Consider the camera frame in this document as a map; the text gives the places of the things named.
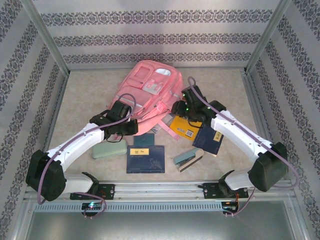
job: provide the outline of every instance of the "stapler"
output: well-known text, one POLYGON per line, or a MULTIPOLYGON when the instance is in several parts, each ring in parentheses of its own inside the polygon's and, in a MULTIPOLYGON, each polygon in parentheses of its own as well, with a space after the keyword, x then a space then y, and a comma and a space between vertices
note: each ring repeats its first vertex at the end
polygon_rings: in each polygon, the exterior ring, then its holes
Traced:
POLYGON ((180 154, 176 156, 173 161, 175 165, 179 166, 180 173, 196 162, 198 162, 204 156, 205 152, 201 148, 194 148, 190 151, 180 154))

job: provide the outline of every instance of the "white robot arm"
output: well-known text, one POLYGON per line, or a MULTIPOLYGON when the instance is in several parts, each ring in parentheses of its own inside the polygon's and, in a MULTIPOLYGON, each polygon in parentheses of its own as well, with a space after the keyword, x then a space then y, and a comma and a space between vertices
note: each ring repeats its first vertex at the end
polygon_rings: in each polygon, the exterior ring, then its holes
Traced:
POLYGON ((41 195, 47 201, 53 201, 66 193, 81 192, 94 195, 99 186, 99 181, 95 177, 87 172, 70 174, 65 171, 85 151, 108 139, 111 135, 136 134, 138 132, 137 120, 124 121, 124 118, 129 117, 130 112, 131 107, 118 100, 110 110, 92 117, 80 132, 63 144, 47 152, 36 151, 31 157, 26 183, 38 191, 44 172, 41 195))
MULTIPOLYGON (((75 138, 76 136, 88 132, 90 129, 98 127, 95 123, 88 123, 80 132, 71 137, 69 140, 64 142, 63 144, 48 150, 48 157, 51 158, 56 152, 59 152, 62 146, 68 143, 70 140, 75 138)), ((60 165, 62 166, 62 171, 65 172, 67 168, 85 151, 89 150, 94 145, 102 142, 105 139, 105 133, 101 129, 96 129, 91 131, 88 134, 84 134, 79 137, 75 141, 73 141, 70 145, 68 145, 61 153, 58 155, 54 161, 60 161, 60 165)), ((65 188, 63 190, 63 194, 66 193, 74 193, 74 192, 82 192, 86 193, 89 191, 93 184, 93 180, 85 174, 71 174, 64 173, 65 178, 65 188)))
MULTIPOLYGON (((263 142, 269 148, 272 147, 272 143, 268 140, 263 139, 262 137, 258 136, 242 123, 236 120, 236 118, 228 111, 222 110, 221 113, 228 118, 232 119, 233 122, 238 122, 238 124, 242 125, 249 131, 252 135, 254 135, 257 139, 263 142)), ((239 149, 241 149, 252 162, 252 165, 256 162, 259 158, 259 154, 264 154, 267 150, 263 148, 261 145, 256 143, 251 137, 245 134, 240 128, 235 126, 234 124, 230 123, 225 118, 221 117, 220 115, 216 116, 211 120, 211 127, 222 133, 228 139, 230 139, 239 149)), ((244 169, 241 171, 233 171, 231 174, 226 176, 225 183, 230 187, 231 190, 237 190, 240 188, 248 188, 253 187, 253 183, 249 179, 248 172, 251 170, 251 167, 248 169, 244 169)))
POLYGON ((202 122, 203 126, 210 126, 222 133, 238 146, 252 162, 251 168, 242 171, 232 170, 219 179, 219 189, 225 196, 231 196, 235 190, 248 187, 256 187, 260 191, 266 192, 288 173, 288 166, 264 148, 268 147, 281 158, 286 159, 287 150, 282 143, 273 144, 258 136, 240 123, 218 101, 214 100, 208 103, 197 85, 185 88, 182 90, 182 95, 184 100, 177 101, 172 106, 171 111, 174 115, 191 122, 202 122), (200 98, 216 111, 207 107, 200 98))

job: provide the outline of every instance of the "yellow book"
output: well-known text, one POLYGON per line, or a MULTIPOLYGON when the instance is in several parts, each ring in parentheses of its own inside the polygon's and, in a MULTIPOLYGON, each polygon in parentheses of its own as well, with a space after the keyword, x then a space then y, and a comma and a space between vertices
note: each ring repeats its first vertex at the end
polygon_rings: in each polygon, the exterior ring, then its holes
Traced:
MULTIPOLYGON (((200 127, 202 124, 202 122, 199 121, 191 121, 190 123, 196 127, 200 127)), ((199 131, 199 128, 196 128, 194 126, 191 126, 186 119, 181 118, 179 116, 175 116, 170 125, 170 128, 179 136, 193 141, 195 140, 199 131)))

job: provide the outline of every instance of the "yellow label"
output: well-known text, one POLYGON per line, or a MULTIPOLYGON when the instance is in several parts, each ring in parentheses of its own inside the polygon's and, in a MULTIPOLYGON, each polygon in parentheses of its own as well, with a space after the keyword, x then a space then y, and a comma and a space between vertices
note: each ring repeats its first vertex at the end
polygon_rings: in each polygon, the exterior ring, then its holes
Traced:
POLYGON ((217 131, 217 132, 215 133, 215 135, 214 135, 213 140, 216 141, 216 142, 220 142, 221 136, 222 136, 221 132, 218 132, 218 131, 217 131))
POLYGON ((130 148, 130 155, 149 155, 149 148, 130 148))

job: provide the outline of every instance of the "book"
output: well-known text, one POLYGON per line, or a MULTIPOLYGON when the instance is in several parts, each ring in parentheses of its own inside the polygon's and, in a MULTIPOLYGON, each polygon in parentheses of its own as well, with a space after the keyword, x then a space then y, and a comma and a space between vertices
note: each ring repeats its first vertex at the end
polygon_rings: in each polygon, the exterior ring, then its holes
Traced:
POLYGON ((165 173, 165 146, 128 146, 126 154, 127 174, 165 173))
POLYGON ((210 126, 199 129, 192 146, 217 156, 224 136, 210 126))
POLYGON ((186 139, 189 139, 191 141, 195 140, 196 135, 199 131, 199 128, 201 126, 201 122, 188 122, 188 120, 179 117, 179 116, 175 116, 170 128, 179 136, 184 137, 186 139))

